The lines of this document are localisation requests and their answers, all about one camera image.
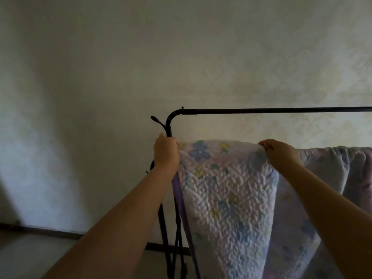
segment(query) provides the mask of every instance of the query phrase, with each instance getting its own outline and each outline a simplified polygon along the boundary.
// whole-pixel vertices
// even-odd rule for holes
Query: wall
[[[372,105],[370,0],[1,0],[0,222],[84,232],[186,108]],[[371,146],[372,114],[180,116],[180,140]],[[165,201],[173,242],[171,192]],[[160,241],[155,227],[152,241]]]

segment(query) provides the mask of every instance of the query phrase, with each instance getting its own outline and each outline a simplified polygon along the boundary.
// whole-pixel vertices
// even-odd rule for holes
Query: beige wall
[[[372,105],[370,0],[1,0],[0,221],[88,230],[170,112]],[[180,116],[181,140],[371,146],[372,114]],[[171,192],[165,212],[173,242]],[[157,228],[152,241],[160,241]]]

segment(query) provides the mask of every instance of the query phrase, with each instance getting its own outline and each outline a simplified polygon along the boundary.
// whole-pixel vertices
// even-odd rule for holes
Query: floor
[[[74,244],[75,240],[0,231],[0,278],[39,279]],[[180,277],[180,260],[177,258],[176,276]],[[192,260],[186,256],[189,274],[196,278]],[[145,251],[134,279],[163,279],[166,276],[164,253]]]

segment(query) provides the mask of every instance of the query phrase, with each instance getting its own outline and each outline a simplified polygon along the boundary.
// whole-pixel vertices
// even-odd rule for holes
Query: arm
[[[161,134],[154,152],[154,169],[93,226],[44,279],[130,278],[180,161],[174,137]]]
[[[291,184],[345,278],[372,278],[372,216],[306,169],[292,147],[259,142],[272,166]]]

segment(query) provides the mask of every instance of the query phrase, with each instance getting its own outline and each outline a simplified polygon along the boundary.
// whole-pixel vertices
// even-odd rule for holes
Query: person's right arm
[[[297,151],[273,139],[259,142],[291,184],[345,278],[372,278],[372,216],[306,169]]]

